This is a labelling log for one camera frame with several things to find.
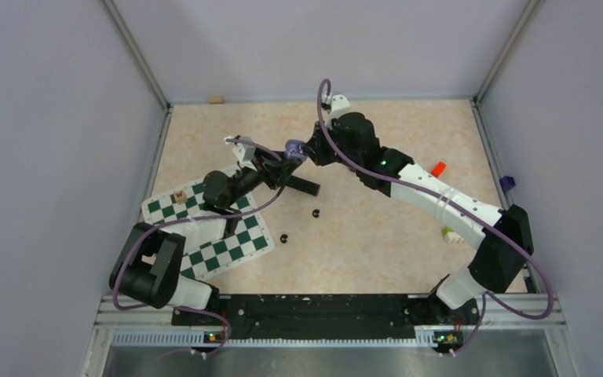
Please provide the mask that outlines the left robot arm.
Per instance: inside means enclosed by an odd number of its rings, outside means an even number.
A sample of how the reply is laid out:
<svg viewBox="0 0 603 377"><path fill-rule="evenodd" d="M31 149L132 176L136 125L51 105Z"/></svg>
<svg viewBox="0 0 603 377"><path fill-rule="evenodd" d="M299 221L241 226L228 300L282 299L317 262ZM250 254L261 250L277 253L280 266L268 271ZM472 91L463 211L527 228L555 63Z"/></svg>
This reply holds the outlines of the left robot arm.
<svg viewBox="0 0 603 377"><path fill-rule="evenodd" d="M134 307L190 308L201 324L220 315L218 289L205 282L274 248L251 192L280 190L293 181L301 158L257 150L239 164L210 172L176 192L142 204L144 221L131 230L109 277L113 302Z"/></svg>

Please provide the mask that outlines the purple small object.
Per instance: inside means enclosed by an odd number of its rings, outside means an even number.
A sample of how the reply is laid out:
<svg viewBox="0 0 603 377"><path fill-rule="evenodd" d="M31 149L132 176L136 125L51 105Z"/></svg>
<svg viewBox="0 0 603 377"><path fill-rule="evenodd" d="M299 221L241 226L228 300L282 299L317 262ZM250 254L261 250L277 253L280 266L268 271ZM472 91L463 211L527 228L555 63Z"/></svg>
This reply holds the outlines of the purple small object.
<svg viewBox="0 0 603 377"><path fill-rule="evenodd" d="M512 176L503 176L499 179L499 184L503 192L509 192L516 186L516 181Z"/></svg>

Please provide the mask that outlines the green white chessboard mat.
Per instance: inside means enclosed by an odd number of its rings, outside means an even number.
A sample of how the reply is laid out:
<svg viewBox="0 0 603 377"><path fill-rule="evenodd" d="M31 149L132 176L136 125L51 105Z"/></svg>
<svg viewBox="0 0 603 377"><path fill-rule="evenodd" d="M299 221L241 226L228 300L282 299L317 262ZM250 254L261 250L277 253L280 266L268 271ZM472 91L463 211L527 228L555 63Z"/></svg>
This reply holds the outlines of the green white chessboard mat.
<svg viewBox="0 0 603 377"><path fill-rule="evenodd" d="M174 201L174 193L180 190L188 197L186 203ZM185 238L181 258L182 276L207 280L275 248L269 228L259 213L238 218L236 228L229 236L223 235L228 224L225 219L195 221L194 218L209 214L201 209L203 191L203 180L199 178L145 199L141 204L143 221L148 224L168 224L185 218L190 220L162 228L164 232Z"/></svg>

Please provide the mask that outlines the red block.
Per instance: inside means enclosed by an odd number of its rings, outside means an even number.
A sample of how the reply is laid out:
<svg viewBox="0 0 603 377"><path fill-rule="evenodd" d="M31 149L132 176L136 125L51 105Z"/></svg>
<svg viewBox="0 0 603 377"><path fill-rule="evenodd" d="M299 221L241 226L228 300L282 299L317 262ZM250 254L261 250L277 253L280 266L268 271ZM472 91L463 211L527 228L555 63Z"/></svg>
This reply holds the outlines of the red block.
<svg viewBox="0 0 603 377"><path fill-rule="evenodd" d="M430 171L431 175L435 178L438 178L445 171L447 164L443 161L439 161L433 169Z"/></svg>

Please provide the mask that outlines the wooden letter cube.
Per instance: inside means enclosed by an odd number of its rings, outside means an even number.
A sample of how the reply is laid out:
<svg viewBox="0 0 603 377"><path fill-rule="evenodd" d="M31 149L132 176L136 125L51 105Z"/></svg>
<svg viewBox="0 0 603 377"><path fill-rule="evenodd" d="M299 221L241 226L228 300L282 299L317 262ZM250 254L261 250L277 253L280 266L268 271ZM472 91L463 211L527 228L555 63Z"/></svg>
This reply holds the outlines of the wooden letter cube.
<svg viewBox="0 0 603 377"><path fill-rule="evenodd" d="M186 196L186 193L183 190L176 191L174 193L174 201L176 203L183 204L183 203L186 203L187 200L188 200L188 197Z"/></svg>

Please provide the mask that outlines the black glitter microphone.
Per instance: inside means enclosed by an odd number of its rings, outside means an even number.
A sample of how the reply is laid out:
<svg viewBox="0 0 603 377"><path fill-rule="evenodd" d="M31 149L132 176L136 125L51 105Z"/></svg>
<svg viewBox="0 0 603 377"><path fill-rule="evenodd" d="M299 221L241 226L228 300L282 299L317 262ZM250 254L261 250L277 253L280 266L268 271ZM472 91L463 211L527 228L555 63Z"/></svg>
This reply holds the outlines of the black glitter microphone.
<svg viewBox="0 0 603 377"><path fill-rule="evenodd" d="M318 196L320 193L319 184L296 176L290 176L286 181L286 186L311 196Z"/></svg>

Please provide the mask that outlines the cork stopper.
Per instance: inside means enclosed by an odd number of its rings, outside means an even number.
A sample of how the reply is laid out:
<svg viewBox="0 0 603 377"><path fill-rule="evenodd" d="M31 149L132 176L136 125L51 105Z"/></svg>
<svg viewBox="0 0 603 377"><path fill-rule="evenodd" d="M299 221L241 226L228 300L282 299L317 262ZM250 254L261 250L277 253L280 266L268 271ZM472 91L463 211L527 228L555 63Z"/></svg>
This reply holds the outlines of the cork stopper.
<svg viewBox="0 0 603 377"><path fill-rule="evenodd" d="M207 100L208 104L224 104L224 98L221 96L209 97Z"/></svg>

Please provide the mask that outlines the green white toy brick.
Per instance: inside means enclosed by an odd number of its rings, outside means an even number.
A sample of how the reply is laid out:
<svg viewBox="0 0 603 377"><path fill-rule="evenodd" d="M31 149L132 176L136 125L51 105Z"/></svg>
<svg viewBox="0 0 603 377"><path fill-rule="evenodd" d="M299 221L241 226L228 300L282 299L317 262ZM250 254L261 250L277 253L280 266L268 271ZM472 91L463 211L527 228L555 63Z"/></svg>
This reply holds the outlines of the green white toy brick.
<svg viewBox="0 0 603 377"><path fill-rule="evenodd" d="M464 238L450 227L442 228L441 235L446 243L465 243Z"/></svg>

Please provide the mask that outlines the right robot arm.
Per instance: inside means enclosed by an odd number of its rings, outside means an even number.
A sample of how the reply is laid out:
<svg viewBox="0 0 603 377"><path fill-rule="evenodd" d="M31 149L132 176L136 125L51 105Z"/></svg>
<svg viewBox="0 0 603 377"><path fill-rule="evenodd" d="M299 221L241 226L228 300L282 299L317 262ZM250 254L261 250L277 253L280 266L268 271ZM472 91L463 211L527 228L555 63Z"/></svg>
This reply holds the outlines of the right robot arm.
<svg viewBox="0 0 603 377"><path fill-rule="evenodd" d="M503 209L474 199L424 170L410 156L379 143L373 123L359 112L315 123L305 154L319 167L340 163L366 187L411 204L462 237L476 254L440 282L429 302L430 316L451 323L461 306L486 291L504 293L532 254L528 213L518 205Z"/></svg>

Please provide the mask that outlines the lavender earbud charging case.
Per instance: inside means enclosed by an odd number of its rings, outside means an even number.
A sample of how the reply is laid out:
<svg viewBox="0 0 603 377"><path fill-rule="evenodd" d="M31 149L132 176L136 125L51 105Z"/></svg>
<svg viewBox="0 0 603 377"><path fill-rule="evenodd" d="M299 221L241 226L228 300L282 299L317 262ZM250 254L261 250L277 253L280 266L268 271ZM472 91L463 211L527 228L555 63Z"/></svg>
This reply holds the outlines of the lavender earbud charging case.
<svg viewBox="0 0 603 377"><path fill-rule="evenodd" d="M307 155L304 150L305 145L306 143L300 140L290 139L286 141L284 149L285 158L305 161L307 159Z"/></svg>

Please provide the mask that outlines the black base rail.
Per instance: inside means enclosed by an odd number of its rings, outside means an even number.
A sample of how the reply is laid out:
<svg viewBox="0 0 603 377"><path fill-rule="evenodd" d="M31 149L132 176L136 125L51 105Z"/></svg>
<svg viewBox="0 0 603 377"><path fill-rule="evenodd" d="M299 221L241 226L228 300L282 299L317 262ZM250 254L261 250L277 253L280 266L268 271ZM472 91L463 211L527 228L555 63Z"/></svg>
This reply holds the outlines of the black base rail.
<svg viewBox="0 0 603 377"><path fill-rule="evenodd" d="M208 308L216 317L176 310L173 326L225 329L234 340L370 341L419 339L436 327L432 340L448 341L480 316L477 301L449 309L434 295L222 295Z"/></svg>

